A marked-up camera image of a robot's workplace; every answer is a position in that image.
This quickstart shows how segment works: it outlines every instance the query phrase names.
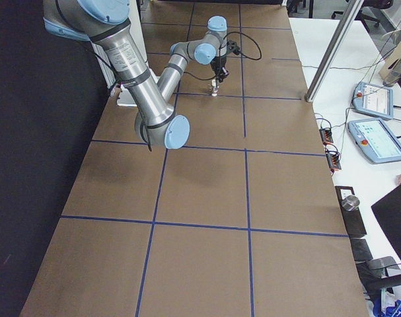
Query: light blue robot arm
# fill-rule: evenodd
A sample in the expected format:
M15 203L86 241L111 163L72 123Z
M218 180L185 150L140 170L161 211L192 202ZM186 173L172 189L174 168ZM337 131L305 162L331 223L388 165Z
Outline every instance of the light blue robot arm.
M190 124L168 103L190 60L211 63L226 53L227 23L223 17L209 20L201 40L177 43L158 84L129 33L129 0L44 0L46 30L73 40L102 46L138 107L135 132L150 145L182 147Z

